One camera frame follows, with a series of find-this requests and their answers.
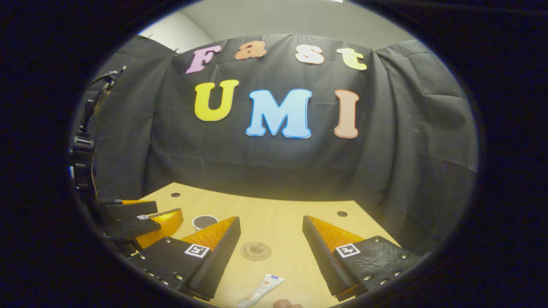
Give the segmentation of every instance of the ceiling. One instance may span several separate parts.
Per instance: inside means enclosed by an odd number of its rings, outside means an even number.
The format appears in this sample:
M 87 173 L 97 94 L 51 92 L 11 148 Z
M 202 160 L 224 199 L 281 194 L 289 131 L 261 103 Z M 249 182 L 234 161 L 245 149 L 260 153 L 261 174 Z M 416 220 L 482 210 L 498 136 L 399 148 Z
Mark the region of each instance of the ceiling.
M 213 42 L 292 32 L 379 49 L 414 39 L 404 29 L 348 0 L 202 0 L 181 12 Z

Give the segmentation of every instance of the finger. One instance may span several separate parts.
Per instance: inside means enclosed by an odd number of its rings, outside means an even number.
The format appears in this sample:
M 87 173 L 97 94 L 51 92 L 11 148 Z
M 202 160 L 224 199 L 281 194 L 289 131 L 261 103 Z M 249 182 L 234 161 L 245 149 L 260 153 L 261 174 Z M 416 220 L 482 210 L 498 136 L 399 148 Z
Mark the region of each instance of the finger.
M 287 299 L 281 299 L 274 302 L 274 308 L 291 308 L 291 302 Z

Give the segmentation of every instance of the toothpaste tube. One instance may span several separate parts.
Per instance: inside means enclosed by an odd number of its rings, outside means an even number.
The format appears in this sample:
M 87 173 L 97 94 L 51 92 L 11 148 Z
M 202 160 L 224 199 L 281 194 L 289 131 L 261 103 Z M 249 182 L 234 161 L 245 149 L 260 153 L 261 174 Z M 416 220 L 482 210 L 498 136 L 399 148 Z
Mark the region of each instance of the toothpaste tube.
M 251 292 L 251 294 L 241 299 L 238 304 L 236 304 L 236 307 L 247 308 L 255 305 L 263 296 L 265 296 L 266 293 L 276 288 L 284 280 L 286 279 L 276 277 L 271 274 L 266 274 L 265 278 L 261 282 L 261 285 L 258 286 L 255 291 Z

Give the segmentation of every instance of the wooden table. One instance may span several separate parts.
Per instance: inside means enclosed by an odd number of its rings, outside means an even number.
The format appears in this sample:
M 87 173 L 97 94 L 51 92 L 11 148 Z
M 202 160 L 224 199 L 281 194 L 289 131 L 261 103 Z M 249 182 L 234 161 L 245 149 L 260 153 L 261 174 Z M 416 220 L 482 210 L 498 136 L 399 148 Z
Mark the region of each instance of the wooden table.
M 174 234 L 183 238 L 194 232 L 192 219 L 198 215 L 212 215 L 223 220 L 240 218 L 242 234 L 226 267 L 219 287 L 209 303 L 221 308 L 235 304 L 262 281 L 265 274 L 286 280 L 266 294 L 253 308 L 272 308 L 279 299 L 289 299 L 303 308 L 331 307 L 340 302 L 332 297 L 319 271 L 312 250 L 302 233 L 302 217 L 314 216 L 346 229 L 363 238 L 382 236 L 396 241 L 377 224 L 356 202 L 302 202 L 259 199 L 229 195 L 172 183 L 143 200 L 154 200 L 159 212 L 181 208 L 184 222 Z M 348 216 L 337 215 L 345 211 Z M 247 242 L 263 242 L 272 255 L 263 261 L 244 258 L 240 248 Z

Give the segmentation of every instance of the foam letter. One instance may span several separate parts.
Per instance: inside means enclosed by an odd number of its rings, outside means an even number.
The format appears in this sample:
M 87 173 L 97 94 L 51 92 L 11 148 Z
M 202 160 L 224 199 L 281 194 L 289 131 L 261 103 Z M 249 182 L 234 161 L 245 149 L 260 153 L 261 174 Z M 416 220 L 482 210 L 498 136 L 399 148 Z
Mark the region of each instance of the foam letter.
M 282 134 L 288 138 L 308 138 L 312 132 L 306 126 L 306 105 L 312 92 L 304 89 L 289 91 L 282 104 L 278 106 L 272 93 L 268 90 L 257 90 L 249 93 L 253 99 L 251 125 L 246 129 L 250 136 L 262 136 L 266 129 L 262 126 L 264 116 L 270 133 L 276 135 L 287 118 L 287 126 Z
M 211 89 L 215 88 L 213 82 L 201 83 L 196 86 L 196 102 L 194 104 L 194 113 L 203 121 L 218 121 L 226 117 L 232 107 L 232 96 L 234 88 L 239 85 L 238 80 L 225 80 L 219 84 L 222 88 L 221 106 L 215 110 L 209 109 L 209 94 Z
M 348 67 L 360 71 L 363 71 L 367 68 L 365 64 L 358 62 L 358 58 L 363 59 L 363 55 L 357 53 L 354 49 L 341 48 L 337 49 L 337 52 L 342 54 L 342 60 L 344 61 L 344 64 L 346 64 Z
M 240 51 L 236 53 L 237 60 L 247 59 L 249 57 L 258 58 L 266 54 L 265 42 L 252 41 L 240 46 Z
M 322 53 L 320 47 L 303 44 L 297 46 L 297 53 L 295 54 L 295 57 L 300 62 L 322 64 L 325 58 L 320 53 Z
M 348 90 L 335 90 L 335 95 L 339 98 L 339 126 L 335 128 L 335 135 L 341 138 L 356 138 L 358 130 L 356 129 L 356 102 L 359 100 L 358 94 Z
M 218 53 L 220 51 L 221 45 L 195 50 L 194 59 L 192 59 L 192 63 L 190 63 L 190 67 L 188 70 L 186 70 L 186 73 L 191 74 L 195 72 L 200 72 L 204 69 L 202 62 L 205 62 L 205 64 L 209 63 L 211 59 L 213 59 L 213 53 Z

